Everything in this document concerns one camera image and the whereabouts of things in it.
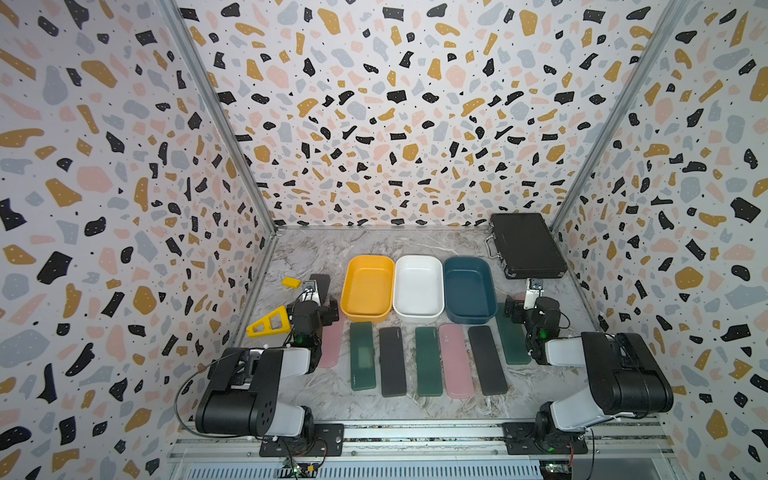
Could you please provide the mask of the pink pencil case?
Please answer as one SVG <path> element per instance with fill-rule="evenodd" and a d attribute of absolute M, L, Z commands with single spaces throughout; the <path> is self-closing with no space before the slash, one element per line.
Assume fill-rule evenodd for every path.
<path fill-rule="evenodd" d="M 443 377 L 448 396 L 464 400 L 474 395 L 469 355 L 464 330 L 458 324 L 438 328 Z"/>
<path fill-rule="evenodd" d="M 322 352 L 319 368 L 329 369 L 338 364 L 343 339 L 344 318 L 342 316 L 330 326 L 323 328 Z"/>

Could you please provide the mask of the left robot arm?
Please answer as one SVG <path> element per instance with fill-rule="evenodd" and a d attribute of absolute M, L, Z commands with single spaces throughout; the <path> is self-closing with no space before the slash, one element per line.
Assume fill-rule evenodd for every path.
<path fill-rule="evenodd" d="M 330 277 L 313 274 L 297 298 L 276 310 L 287 332 L 283 346 L 232 347 L 213 363 L 194 414 L 206 436 L 258 437 L 312 442 L 315 422 L 308 407 L 278 400 L 281 381 L 313 373 L 323 349 L 323 330 L 339 320 L 328 294 Z"/>

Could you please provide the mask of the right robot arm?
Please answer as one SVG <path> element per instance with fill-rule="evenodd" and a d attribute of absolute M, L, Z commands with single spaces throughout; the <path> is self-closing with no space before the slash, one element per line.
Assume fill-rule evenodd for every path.
<path fill-rule="evenodd" d="M 673 389 L 640 335 L 592 331 L 561 336 L 561 321 L 569 317 L 533 279 L 523 294 L 505 299 L 502 318 L 523 334 L 522 351 L 537 364 L 586 371 L 586 387 L 540 407 L 533 423 L 536 440 L 578 436 L 617 418 L 642 419 L 671 410 Z"/>

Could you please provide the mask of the yellow storage box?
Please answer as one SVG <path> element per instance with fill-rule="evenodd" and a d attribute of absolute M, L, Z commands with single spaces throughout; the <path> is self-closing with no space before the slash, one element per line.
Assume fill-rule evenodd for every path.
<path fill-rule="evenodd" d="M 395 262 L 382 255 L 358 255 L 348 264 L 341 310 L 351 322 L 380 323 L 393 302 Z"/>

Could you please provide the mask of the dark teal storage box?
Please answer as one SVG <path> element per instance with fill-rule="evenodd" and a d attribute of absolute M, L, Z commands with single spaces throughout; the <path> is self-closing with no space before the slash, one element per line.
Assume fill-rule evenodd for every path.
<path fill-rule="evenodd" d="M 472 256 L 453 256 L 443 263 L 445 311 L 456 324 L 482 325 L 497 313 L 490 266 Z"/>

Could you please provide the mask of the light green pencil case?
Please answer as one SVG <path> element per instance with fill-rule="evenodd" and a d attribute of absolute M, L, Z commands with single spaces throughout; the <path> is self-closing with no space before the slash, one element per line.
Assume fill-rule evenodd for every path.
<path fill-rule="evenodd" d="M 350 377 L 353 391 L 376 387 L 375 349 L 371 323 L 350 325 Z"/>

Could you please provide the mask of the dark grey pencil case right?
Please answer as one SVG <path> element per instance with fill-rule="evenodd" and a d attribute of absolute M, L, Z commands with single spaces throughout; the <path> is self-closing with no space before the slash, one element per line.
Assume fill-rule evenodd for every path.
<path fill-rule="evenodd" d="M 485 396 L 506 394 L 508 384 L 491 329 L 473 326 L 468 329 L 468 336 L 482 393 Z"/>

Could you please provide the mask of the dark grey pencil case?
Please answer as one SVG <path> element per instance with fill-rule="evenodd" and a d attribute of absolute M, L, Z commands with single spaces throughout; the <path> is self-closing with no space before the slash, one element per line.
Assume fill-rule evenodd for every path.
<path fill-rule="evenodd" d="M 379 330 L 381 391 L 385 398 L 404 396 L 407 378 L 402 332 L 399 327 Z"/>
<path fill-rule="evenodd" d="M 508 384 L 491 329 L 473 326 L 468 329 L 468 336 L 482 393 L 485 396 L 506 394 Z"/>

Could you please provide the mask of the white storage box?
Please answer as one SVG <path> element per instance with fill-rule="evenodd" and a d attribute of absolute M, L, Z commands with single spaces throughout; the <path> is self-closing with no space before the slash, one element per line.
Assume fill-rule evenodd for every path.
<path fill-rule="evenodd" d="M 400 320 L 429 323 L 445 308 L 442 262 L 429 255 L 405 255 L 395 263 L 393 309 Z"/>

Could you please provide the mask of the dark grey pencil case left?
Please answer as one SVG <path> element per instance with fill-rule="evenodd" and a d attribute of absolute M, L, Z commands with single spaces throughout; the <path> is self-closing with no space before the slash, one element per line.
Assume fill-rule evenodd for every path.
<path fill-rule="evenodd" d="M 385 398 L 404 396 L 407 378 L 402 332 L 399 327 L 379 330 L 381 391 Z"/>

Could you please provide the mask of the small yellow block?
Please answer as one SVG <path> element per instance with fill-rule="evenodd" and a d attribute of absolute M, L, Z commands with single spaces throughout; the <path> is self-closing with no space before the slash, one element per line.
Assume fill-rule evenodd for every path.
<path fill-rule="evenodd" d="M 302 281 L 299 280 L 299 279 L 296 279 L 296 278 L 292 278 L 292 277 L 285 277 L 282 280 L 281 284 L 284 287 L 287 287 L 287 288 L 299 289 L 301 287 L 301 285 L 302 285 Z"/>

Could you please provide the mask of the black briefcase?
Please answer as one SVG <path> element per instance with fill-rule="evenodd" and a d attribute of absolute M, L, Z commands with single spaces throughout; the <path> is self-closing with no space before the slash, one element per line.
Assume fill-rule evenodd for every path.
<path fill-rule="evenodd" d="M 558 279 L 567 264 L 539 213 L 494 213 L 485 239 L 490 259 L 500 262 L 507 279 Z"/>

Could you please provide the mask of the yellow triangular block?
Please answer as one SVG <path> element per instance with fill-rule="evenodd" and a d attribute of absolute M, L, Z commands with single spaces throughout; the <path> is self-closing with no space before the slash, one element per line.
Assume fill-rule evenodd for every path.
<path fill-rule="evenodd" d="M 288 334 L 291 331 L 291 323 L 285 306 L 280 306 L 272 312 L 251 323 L 246 328 L 248 338 L 260 338 L 265 336 Z"/>

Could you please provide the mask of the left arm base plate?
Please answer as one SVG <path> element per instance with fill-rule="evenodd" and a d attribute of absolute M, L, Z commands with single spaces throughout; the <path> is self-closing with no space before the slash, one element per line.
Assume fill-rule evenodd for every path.
<path fill-rule="evenodd" d="M 262 440 L 259 456 L 339 457 L 343 450 L 344 431 L 342 423 L 319 423 L 304 428 L 296 437 L 266 437 Z"/>

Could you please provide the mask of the aluminium rail frame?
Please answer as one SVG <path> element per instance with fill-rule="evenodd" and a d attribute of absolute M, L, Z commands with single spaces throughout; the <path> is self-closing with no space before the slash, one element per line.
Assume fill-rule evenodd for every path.
<path fill-rule="evenodd" d="M 320 465 L 312 479 L 686 479 L 656 419 L 591 427 L 587 453 L 508 453 L 501 420 L 331 421 L 343 435 L 326 442 L 339 456 L 297 457 Z M 287 457 L 260 456 L 255 439 L 206 440 L 184 434 L 163 479 L 298 479 Z"/>

